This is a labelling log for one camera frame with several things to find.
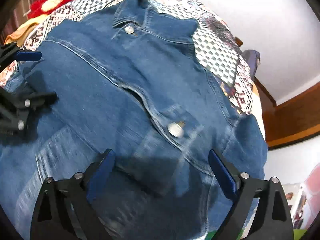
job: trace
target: blue denim jacket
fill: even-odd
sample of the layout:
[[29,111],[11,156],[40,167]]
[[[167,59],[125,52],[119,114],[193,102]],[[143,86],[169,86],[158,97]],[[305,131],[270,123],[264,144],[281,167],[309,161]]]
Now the blue denim jacket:
[[[43,179],[70,178],[106,148],[116,168],[92,206],[114,239],[195,239],[219,228],[232,203],[209,167],[212,148],[264,177],[256,119],[239,115],[196,60],[197,26],[124,0],[64,20],[39,47],[42,59],[20,66],[8,91],[59,97],[26,138],[1,139],[0,204],[25,239]],[[172,135],[172,123],[183,132]]]

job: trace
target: red plush toy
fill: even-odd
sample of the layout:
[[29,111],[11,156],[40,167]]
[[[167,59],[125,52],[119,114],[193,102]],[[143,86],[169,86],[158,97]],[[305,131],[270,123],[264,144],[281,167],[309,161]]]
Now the red plush toy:
[[28,13],[28,19],[35,18],[42,14],[50,14],[61,5],[66,4],[72,0],[38,0],[31,4]]

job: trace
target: white wall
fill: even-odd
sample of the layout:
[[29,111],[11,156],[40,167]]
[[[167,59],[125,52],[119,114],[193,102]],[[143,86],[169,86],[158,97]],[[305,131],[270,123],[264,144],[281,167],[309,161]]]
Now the white wall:
[[320,136],[268,152],[265,179],[278,177],[282,184],[304,182],[320,162]]
[[320,81],[320,22],[305,0],[200,0],[225,20],[242,50],[261,53],[256,77],[283,103]]

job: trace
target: silver screw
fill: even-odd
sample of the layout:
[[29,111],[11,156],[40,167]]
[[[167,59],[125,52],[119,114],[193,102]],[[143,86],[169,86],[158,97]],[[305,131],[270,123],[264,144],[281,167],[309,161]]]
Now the silver screw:
[[274,182],[274,183],[278,183],[279,182],[279,179],[277,177],[272,177],[271,180]]
[[30,106],[30,100],[29,100],[29,99],[26,99],[26,100],[24,101],[24,106],[25,106],[25,107],[29,107],[29,106]]
[[24,129],[24,122],[22,120],[18,121],[18,129],[22,131]]
[[242,173],[240,174],[240,176],[241,176],[242,178],[244,178],[244,179],[248,179],[248,178],[250,177],[249,174],[246,173],[246,172],[242,172]]
[[45,183],[50,183],[51,181],[53,181],[53,178],[52,178],[52,177],[46,177],[46,178],[44,179],[44,182],[45,182]]
[[75,174],[75,179],[81,179],[83,177],[83,173],[82,172],[77,172]]

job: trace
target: chest pocket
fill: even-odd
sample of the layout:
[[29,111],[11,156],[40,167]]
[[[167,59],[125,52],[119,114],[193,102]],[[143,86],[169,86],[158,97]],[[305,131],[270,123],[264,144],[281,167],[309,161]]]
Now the chest pocket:
[[149,116],[153,126],[121,169],[154,193],[165,195],[203,126],[179,105],[161,113],[151,110]]

